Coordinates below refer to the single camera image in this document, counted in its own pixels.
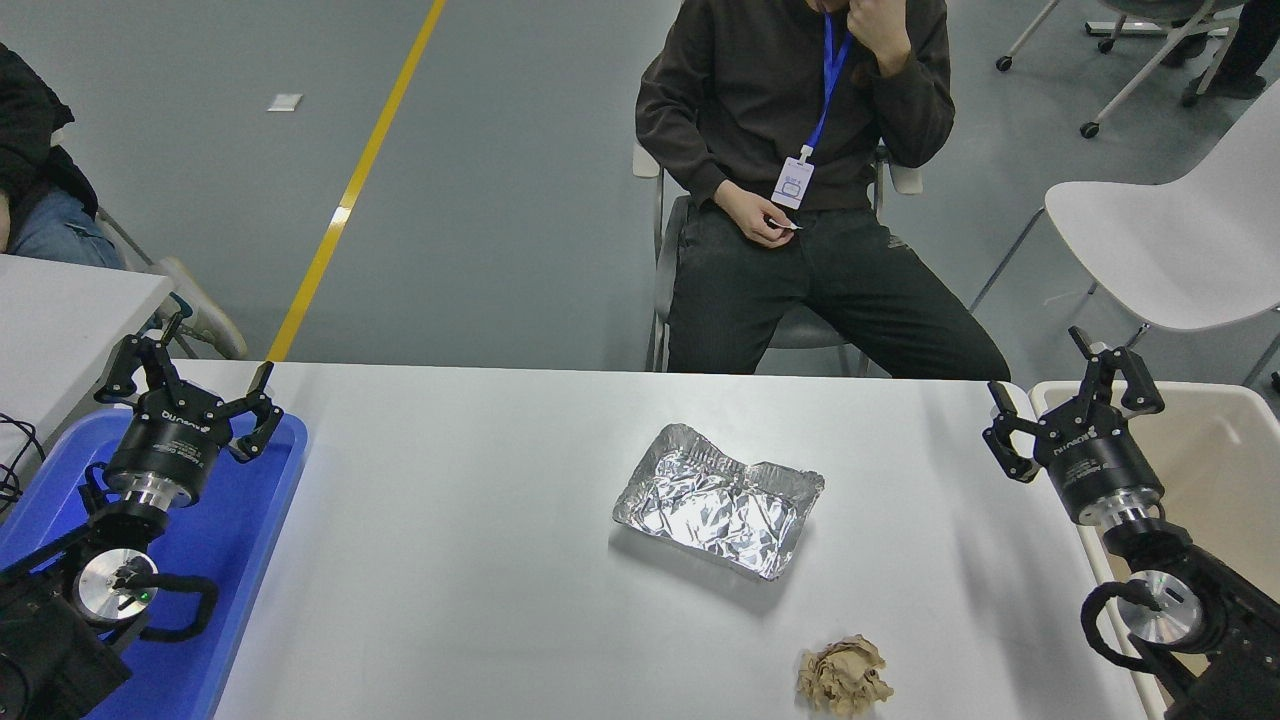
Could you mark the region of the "person's left hand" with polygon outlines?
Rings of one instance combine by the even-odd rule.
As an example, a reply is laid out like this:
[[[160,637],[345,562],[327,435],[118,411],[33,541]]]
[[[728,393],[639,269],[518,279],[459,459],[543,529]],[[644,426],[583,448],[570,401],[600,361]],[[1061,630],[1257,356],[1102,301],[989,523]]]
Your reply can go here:
[[[900,74],[911,59],[906,1],[849,1],[846,24],[874,55],[881,77]]]

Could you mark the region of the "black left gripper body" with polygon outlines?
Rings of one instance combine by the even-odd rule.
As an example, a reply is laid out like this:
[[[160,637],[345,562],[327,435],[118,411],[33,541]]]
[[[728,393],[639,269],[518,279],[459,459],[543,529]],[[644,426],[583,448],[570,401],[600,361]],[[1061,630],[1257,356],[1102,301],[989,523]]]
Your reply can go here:
[[[220,402],[195,386],[179,388],[175,398],[165,388],[143,393],[106,465],[108,486],[123,493],[136,477],[159,477],[184,493],[204,492],[230,441],[230,421],[212,416]]]

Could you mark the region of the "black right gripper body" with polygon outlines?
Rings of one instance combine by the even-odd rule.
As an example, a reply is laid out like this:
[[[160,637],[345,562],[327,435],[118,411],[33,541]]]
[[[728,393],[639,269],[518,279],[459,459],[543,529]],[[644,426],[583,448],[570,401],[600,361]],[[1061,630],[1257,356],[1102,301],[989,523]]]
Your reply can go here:
[[[1119,507],[1161,505],[1165,487],[1114,407],[1059,407],[1038,425],[1036,461],[1047,471],[1073,521],[1101,521]]]

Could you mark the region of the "person's right hand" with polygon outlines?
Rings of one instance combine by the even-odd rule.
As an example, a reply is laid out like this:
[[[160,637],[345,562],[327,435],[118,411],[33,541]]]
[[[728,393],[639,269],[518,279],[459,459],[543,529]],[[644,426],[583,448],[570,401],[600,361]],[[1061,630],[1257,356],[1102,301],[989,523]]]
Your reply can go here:
[[[748,240],[764,249],[780,249],[796,233],[797,227],[778,206],[730,179],[718,184],[713,200]]]

